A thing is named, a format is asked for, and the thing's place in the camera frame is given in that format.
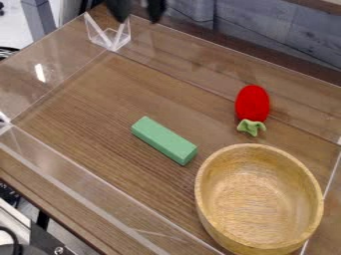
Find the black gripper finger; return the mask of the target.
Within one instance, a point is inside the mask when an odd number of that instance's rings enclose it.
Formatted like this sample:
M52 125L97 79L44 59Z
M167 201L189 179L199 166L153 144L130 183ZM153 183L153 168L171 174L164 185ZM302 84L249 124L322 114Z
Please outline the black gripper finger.
M167 10L167 0L148 0L146 11L149 21L156 23Z
M106 8L118 23L124 23L130 14L130 0L105 0Z

